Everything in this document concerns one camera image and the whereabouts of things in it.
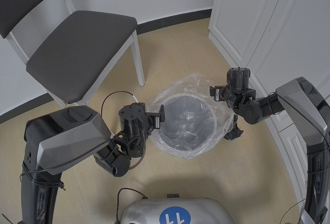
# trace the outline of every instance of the clear plastic trash bag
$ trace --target clear plastic trash bag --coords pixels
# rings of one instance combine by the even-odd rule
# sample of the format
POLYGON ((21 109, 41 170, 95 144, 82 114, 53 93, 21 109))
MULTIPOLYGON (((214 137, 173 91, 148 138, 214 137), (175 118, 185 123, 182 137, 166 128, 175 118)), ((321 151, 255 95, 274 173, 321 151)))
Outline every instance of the clear plastic trash bag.
POLYGON ((210 97, 207 77, 191 74, 170 84, 147 105, 157 112, 164 105, 165 122, 153 130, 152 142, 162 151, 192 159, 212 149, 233 128, 234 112, 210 97))

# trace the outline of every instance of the wooden floor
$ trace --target wooden floor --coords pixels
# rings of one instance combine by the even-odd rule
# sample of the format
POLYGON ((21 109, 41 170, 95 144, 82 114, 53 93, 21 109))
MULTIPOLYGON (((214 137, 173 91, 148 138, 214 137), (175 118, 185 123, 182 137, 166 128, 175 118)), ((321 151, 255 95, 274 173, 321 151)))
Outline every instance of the wooden floor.
MULTIPOLYGON (((208 38, 209 19, 179 24, 138 36, 145 86, 138 85, 130 49, 111 70, 89 103, 100 111, 111 92, 127 90, 140 102, 148 103, 171 82, 191 73, 202 73, 226 83, 228 63, 208 38)), ((132 103, 130 95, 118 93, 108 98, 103 109, 106 124, 120 129, 118 111, 132 103)), ((0 213, 13 223, 21 220, 19 174, 28 120, 59 110, 50 102, 0 125, 0 213)), ((220 201, 236 224, 274 223, 297 201, 287 169, 264 122, 248 125, 239 118, 243 135, 234 141, 222 140, 211 151, 186 160, 157 149, 150 139, 143 162, 124 177, 114 178, 89 157, 65 171, 59 190, 54 224, 114 223, 117 192, 130 187, 149 198, 179 193, 181 197, 207 197, 220 201)), ((141 197, 123 191, 119 213, 141 197)), ((287 213, 282 223, 297 223, 298 207, 287 213)), ((8 224, 2 216, 0 223, 8 224)))

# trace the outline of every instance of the white chair frame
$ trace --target white chair frame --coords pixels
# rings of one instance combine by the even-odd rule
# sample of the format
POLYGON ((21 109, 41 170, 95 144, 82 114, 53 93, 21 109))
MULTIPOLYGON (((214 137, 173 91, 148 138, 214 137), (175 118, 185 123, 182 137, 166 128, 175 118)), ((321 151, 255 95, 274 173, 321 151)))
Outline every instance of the white chair frame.
MULTIPOLYGON (((75 12, 75 7, 72 4, 71 0, 64 0, 66 7, 68 8, 68 11, 70 14, 75 12)), ((14 49, 14 51, 17 53, 19 58, 23 61, 23 63, 26 65, 27 61, 29 60, 26 53, 23 51, 22 47, 17 42, 16 38, 14 37, 14 34, 10 32, 6 39, 9 41, 10 45, 14 49)), ((145 84, 145 78, 143 74, 142 69, 142 62, 141 62, 141 56, 140 56, 140 49, 138 44, 138 36, 136 34, 136 30, 130 35, 130 37, 126 40, 126 42, 123 44, 123 46, 119 49, 119 51, 114 55, 114 57, 110 60, 110 62, 107 64, 107 66, 103 69, 97 80, 94 82, 94 84, 91 86, 91 88, 87 91, 87 93, 84 95, 82 100, 75 102, 74 104, 77 106, 87 105, 92 96, 95 94, 105 77, 109 74, 113 66, 117 63, 119 58, 124 54, 124 52, 128 49, 128 47, 131 47, 136 74, 138 76, 138 81, 140 86, 144 86, 145 84)), ((52 92, 45 90, 56 100, 57 103, 60 104, 63 108, 66 107, 66 103, 58 98, 56 95, 54 95, 52 92)))

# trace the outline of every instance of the gray cushioned seat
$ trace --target gray cushioned seat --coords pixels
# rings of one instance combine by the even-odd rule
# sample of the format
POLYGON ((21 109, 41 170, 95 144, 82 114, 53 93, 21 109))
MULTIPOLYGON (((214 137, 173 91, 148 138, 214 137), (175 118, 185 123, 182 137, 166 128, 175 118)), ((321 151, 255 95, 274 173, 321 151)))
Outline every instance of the gray cushioned seat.
POLYGON ((77 102, 136 28, 133 17, 76 11, 39 46, 26 70, 64 102, 77 102))

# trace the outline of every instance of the chair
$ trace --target chair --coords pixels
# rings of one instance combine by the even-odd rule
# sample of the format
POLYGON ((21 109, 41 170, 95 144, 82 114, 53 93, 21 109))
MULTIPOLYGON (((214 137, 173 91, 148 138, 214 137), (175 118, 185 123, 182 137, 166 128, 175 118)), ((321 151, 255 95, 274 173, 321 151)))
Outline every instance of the chair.
POLYGON ((43 0, 0 0, 0 34, 26 70, 62 106, 86 105, 104 78, 131 46, 138 81, 144 85, 137 21, 133 17, 78 10, 64 0, 70 15, 28 58, 12 29, 43 0))

